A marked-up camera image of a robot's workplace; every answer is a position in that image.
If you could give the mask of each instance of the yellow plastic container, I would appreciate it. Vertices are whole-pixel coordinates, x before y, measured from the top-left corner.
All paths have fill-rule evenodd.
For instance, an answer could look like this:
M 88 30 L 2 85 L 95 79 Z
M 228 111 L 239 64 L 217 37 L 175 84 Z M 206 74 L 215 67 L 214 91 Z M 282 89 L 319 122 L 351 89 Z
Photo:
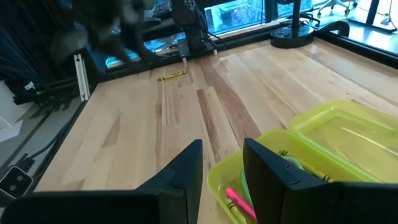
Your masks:
M 277 154 L 288 150 L 303 165 L 335 181 L 398 182 L 394 175 L 397 131 L 396 117 L 335 100 L 295 117 L 289 130 L 269 131 L 256 140 Z M 243 155 L 238 151 L 212 167 L 207 178 L 210 190 L 235 224 L 239 222 L 226 206 L 225 189 L 231 187 L 243 196 L 242 168 Z

